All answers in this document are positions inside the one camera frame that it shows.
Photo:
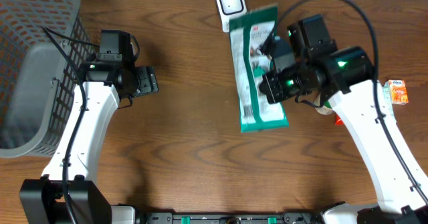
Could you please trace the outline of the orange red snack bag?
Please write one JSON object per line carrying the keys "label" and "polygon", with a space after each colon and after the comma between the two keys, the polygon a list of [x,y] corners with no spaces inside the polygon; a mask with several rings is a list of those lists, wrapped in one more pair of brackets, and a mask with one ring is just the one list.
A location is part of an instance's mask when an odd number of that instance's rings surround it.
{"label": "orange red snack bag", "polygon": [[344,125],[344,123],[343,123],[343,121],[342,121],[342,119],[339,117],[339,115],[335,115],[335,123],[334,123],[334,125],[335,126],[343,126]]}

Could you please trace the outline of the green white gloves package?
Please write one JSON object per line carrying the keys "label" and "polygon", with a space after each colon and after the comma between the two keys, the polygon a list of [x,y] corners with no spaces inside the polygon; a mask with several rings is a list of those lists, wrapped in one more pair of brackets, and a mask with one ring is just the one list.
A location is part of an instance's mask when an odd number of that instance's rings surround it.
{"label": "green white gloves package", "polygon": [[240,128],[255,132],[289,126],[280,103],[270,104],[258,89],[263,75],[273,69],[272,61],[259,46],[278,20],[278,6],[268,5],[232,19],[229,42],[239,98]]}

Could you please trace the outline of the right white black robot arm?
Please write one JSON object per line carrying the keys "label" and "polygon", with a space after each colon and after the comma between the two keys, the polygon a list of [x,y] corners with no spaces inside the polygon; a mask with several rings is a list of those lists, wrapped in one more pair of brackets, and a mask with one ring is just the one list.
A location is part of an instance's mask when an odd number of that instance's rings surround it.
{"label": "right white black robot arm", "polygon": [[322,223],[426,223],[427,175],[388,116],[381,85],[364,50],[350,47],[311,55],[263,76],[259,90],[270,104],[313,90],[349,131],[372,179],[374,205],[338,204]]}

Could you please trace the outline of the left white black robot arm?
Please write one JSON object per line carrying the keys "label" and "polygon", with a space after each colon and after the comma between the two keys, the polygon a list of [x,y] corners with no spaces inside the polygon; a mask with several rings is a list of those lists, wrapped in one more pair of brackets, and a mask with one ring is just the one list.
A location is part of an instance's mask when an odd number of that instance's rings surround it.
{"label": "left white black robot arm", "polygon": [[132,205],[111,205],[96,186],[107,127],[123,98],[158,92],[154,68],[87,62],[78,69],[70,117],[39,179],[19,197],[29,223],[140,223]]}

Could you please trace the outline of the green lid glass jar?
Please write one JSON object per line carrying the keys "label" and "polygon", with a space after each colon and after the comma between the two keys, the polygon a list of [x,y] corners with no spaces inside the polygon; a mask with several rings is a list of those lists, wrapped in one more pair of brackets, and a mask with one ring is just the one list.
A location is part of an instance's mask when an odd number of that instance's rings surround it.
{"label": "green lid glass jar", "polygon": [[324,105],[322,107],[320,107],[321,105],[321,101],[320,101],[320,95],[318,94],[314,100],[314,104],[316,105],[316,111],[319,114],[322,115],[330,115],[333,113],[333,110],[331,109],[331,107],[327,106],[327,102],[324,103]]}

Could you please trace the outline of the mint green wipes pack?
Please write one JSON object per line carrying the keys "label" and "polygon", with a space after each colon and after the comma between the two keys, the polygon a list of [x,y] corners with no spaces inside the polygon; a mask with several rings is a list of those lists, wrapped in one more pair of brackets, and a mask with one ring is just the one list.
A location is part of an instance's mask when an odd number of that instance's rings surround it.
{"label": "mint green wipes pack", "polygon": [[383,90],[383,96],[387,105],[387,109],[389,111],[389,115],[396,122],[389,85],[385,83],[384,86],[382,87],[382,90]]}

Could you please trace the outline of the small orange tissue box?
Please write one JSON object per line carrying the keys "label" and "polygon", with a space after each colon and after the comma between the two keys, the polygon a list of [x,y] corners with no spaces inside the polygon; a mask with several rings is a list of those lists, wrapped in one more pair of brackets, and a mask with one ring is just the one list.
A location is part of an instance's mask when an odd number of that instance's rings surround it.
{"label": "small orange tissue box", "polygon": [[388,80],[385,82],[385,87],[391,97],[392,104],[405,105],[409,103],[404,80]]}

